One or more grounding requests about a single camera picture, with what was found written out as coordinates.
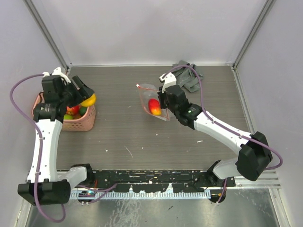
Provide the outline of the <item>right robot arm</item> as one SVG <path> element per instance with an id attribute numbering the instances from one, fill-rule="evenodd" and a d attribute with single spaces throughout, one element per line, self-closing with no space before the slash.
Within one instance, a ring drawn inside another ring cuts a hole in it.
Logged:
<path id="1" fill-rule="evenodd" d="M 160 87 L 158 97 L 161 107 L 169 109 L 182 125 L 211 136 L 237 155 L 233 159 L 218 160 L 207 170 L 206 178 L 212 186 L 219 186 L 226 178 L 235 176 L 256 181 L 272 161 L 264 134 L 250 134 L 220 121 L 202 107 L 190 103 L 178 85 Z"/>

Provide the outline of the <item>red yellow mango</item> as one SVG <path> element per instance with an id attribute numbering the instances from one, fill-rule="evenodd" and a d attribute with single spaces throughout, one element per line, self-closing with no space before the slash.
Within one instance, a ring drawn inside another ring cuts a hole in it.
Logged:
<path id="1" fill-rule="evenodd" d="M 157 99 L 151 98 L 148 101 L 148 108 L 152 115 L 161 116 L 161 107 Z"/>

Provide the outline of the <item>pink plastic basket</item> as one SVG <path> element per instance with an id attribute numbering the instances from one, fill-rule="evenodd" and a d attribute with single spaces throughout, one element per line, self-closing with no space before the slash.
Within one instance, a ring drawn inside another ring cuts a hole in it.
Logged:
<path id="1" fill-rule="evenodd" d="M 95 106 L 87 107 L 87 112 L 84 116 L 80 116 L 79 113 L 73 116 L 73 120 L 64 120 L 64 116 L 59 116 L 56 114 L 56 117 L 59 120 L 62 120 L 62 131 L 90 131 L 95 122 L 96 109 Z"/>

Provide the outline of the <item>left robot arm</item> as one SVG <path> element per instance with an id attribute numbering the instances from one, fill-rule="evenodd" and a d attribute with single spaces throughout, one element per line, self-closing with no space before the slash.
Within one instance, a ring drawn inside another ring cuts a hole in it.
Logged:
<path id="1" fill-rule="evenodd" d="M 71 190 L 81 184 L 90 187 L 95 176 L 90 164 L 73 165 L 57 174 L 57 149 L 64 115 L 68 107 L 94 96 L 78 76 L 71 80 L 56 73 L 42 78 L 43 100 L 35 105 L 30 122 L 36 131 L 32 167 L 26 182 L 18 185 L 18 194 L 30 204 L 66 204 Z"/>

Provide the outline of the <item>yellow lemon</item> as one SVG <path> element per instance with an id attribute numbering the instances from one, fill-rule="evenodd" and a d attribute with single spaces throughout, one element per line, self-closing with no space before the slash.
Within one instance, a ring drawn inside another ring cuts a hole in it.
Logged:
<path id="1" fill-rule="evenodd" d="M 96 95 L 94 93 L 91 97 L 89 97 L 88 99 L 86 99 L 83 102 L 81 102 L 81 106 L 83 106 L 83 107 L 89 107 L 89 106 L 94 105 L 95 102 L 96 102 Z"/>

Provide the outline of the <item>clear zip top bag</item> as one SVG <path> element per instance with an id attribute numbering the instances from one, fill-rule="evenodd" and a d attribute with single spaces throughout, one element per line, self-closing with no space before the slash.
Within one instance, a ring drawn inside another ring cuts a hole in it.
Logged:
<path id="1" fill-rule="evenodd" d="M 147 114 L 154 116 L 158 119 L 161 119 L 164 121 L 169 121 L 171 118 L 171 112 L 168 109 L 161 108 L 161 116 L 155 116 L 150 113 L 149 108 L 148 108 L 148 101 L 151 98 L 157 99 L 159 101 L 159 97 L 158 97 L 159 90 L 154 85 L 146 84 L 146 83 L 136 84 L 136 86 L 139 91 L 139 97 L 140 97 L 141 105 L 142 105 L 142 108 L 144 109 L 144 111 Z"/>

